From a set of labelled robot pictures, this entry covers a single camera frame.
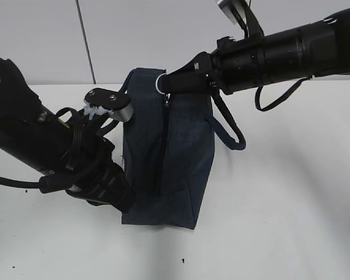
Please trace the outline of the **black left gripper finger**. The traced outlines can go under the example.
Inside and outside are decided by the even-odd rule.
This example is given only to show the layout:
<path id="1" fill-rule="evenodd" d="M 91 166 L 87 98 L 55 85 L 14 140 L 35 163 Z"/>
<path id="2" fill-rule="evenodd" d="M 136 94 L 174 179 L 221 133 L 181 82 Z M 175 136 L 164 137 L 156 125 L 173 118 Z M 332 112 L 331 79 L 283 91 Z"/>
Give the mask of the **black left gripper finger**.
<path id="1" fill-rule="evenodd" d="M 136 199 L 123 169 L 114 162 L 104 162 L 78 180 L 66 193 L 96 207 L 111 205 L 122 213 L 127 213 Z"/>

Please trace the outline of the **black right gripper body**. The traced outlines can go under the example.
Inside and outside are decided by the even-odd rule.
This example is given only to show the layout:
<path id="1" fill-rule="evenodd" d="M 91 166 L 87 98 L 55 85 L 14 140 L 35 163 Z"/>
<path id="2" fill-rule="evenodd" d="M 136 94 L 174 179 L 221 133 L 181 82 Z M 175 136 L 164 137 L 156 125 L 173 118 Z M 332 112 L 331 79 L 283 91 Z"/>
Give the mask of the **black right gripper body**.
<path id="1" fill-rule="evenodd" d="M 210 53 L 212 70 L 227 87 L 227 95 L 264 85 L 264 52 L 262 37 L 242 40 L 222 37 Z"/>

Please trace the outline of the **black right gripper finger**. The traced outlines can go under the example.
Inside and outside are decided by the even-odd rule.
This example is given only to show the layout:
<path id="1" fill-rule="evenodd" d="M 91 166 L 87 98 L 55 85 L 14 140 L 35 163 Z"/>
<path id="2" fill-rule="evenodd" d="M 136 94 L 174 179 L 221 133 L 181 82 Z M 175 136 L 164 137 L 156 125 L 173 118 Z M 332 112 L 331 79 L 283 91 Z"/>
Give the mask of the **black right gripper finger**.
<path id="1" fill-rule="evenodd" d="M 213 67 L 208 62 L 189 62 L 172 73 L 159 76 L 160 94 L 205 93 L 211 86 L 209 74 Z"/>

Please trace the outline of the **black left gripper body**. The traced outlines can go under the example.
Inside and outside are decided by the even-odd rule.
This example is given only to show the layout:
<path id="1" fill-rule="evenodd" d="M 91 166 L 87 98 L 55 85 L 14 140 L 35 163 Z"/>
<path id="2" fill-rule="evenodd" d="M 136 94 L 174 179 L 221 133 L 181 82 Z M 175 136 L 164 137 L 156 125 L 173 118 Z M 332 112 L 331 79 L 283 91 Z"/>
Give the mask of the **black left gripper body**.
<path id="1" fill-rule="evenodd" d="M 68 169 L 41 177 L 41 179 L 39 179 L 40 191 L 43 194 L 55 193 L 57 191 L 66 192 L 66 190 L 71 189 L 78 180 L 87 176 L 104 162 L 114 162 L 112 160 L 114 148 L 114 144 L 106 138 L 98 138 L 96 150 L 91 154 L 81 154 L 74 170 Z"/>

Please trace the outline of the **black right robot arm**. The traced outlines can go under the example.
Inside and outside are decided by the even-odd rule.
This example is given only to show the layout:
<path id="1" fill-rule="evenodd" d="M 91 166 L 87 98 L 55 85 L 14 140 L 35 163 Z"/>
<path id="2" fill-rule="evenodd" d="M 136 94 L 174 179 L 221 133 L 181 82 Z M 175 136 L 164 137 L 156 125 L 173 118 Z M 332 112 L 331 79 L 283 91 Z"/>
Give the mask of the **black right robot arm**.
<path id="1" fill-rule="evenodd" d="M 265 35 L 245 6 L 248 37 L 223 37 L 211 52 L 197 54 L 182 68 L 157 78 L 159 91 L 231 95 L 289 80 L 350 75 L 350 8 L 314 23 Z"/>

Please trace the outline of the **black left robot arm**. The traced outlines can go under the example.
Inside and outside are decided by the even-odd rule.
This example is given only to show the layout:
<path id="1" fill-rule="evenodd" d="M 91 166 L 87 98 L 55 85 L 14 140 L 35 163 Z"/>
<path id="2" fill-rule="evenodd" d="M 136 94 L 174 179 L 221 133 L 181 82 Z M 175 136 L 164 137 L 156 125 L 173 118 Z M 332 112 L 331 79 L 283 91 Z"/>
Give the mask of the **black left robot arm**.
<path id="1" fill-rule="evenodd" d="M 127 213 L 136 195 L 113 161 L 115 146 L 106 134 L 131 119 L 131 98 L 124 89 L 96 87 L 84 103 L 81 110 L 64 107 L 53 113 L 19 68 L 0 58 L 0 149 L 41 174 L 37 182 L 0 177 L 0 185 L 43 194 L 63 191 Z"/>

